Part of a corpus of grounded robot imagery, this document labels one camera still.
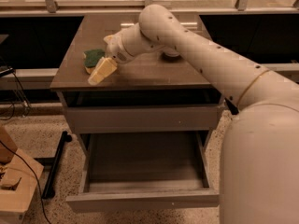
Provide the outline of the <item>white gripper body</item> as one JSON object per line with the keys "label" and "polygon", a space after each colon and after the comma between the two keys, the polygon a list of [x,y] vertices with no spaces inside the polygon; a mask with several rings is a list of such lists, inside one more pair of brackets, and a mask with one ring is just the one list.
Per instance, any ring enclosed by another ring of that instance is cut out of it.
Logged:
{"label": "white gripper body", "polygon": [[106,56],[112,58],[116,63],[129,63],[134,59],[124,48],[121,33],[112,35],[113,38],[106,48]]}

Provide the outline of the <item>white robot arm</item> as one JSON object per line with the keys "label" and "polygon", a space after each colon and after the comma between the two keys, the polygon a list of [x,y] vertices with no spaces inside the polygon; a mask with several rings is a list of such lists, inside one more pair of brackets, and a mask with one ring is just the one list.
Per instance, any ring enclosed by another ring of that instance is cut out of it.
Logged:
{"label": "white robot arm", "polygon": [[184,28],[165,7],[106,37],[88,81],[120,63],[169,47],[239,110],[223,138],[220,224],[299,224],[299,85]]}

